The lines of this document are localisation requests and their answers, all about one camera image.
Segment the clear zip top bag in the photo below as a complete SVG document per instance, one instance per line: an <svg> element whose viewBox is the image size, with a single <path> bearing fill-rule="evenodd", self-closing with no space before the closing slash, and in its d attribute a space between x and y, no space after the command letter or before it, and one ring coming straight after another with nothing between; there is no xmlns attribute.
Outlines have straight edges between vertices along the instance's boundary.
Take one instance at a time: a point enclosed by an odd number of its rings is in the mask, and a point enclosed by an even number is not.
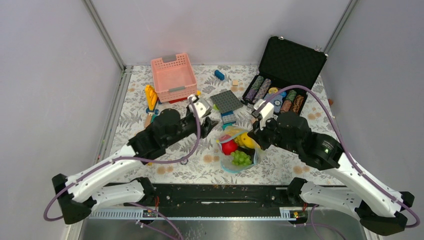
<svg viewBox="0 0 424 240"><path fill-rule="evenodd" d="M264 151L248 136L248 131L236 126L227 126L217 138L220 166L229 173L240 173L256 166Z"/></svg>

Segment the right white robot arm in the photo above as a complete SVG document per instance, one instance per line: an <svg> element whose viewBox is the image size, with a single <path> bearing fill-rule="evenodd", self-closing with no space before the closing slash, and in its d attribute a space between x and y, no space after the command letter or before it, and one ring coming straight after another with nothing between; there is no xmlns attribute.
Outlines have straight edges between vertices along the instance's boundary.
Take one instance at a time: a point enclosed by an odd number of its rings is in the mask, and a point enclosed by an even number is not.
<svg viewBox="0 0 424 240"><path fill-rule="evenodd" d="M313 132L308 121L293 112L278 117L255 113L256 121L248 136L262 150L275 146L298 155L307 166L322 171L350 189L350 193L318 186L295 177L287 188L287 201L293 206L302 203L332 208L359 221L369 231L390 236L404 231L406 207L414 196L396 191L376 179L356 161L332 136Z"/></svg>

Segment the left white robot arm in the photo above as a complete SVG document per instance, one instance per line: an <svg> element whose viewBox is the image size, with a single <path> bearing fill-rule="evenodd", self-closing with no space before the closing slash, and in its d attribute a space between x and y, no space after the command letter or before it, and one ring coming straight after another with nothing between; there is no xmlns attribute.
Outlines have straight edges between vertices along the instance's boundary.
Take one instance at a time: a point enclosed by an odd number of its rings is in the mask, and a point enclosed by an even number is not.
<svg viewBox="0 0 424 240"><path fill-rule="evenodd" d="M128 202L152 204L155 192L146 177L117 185L110 182L133 168L157 163L168 147L192 134L197 142L207 137L218 123L210 113L210 107L189 106L181 117L177 110L166 108L111 156L78 174L55 175L51 180L62 212L60 218L71 225L99 208Z"/></svg>

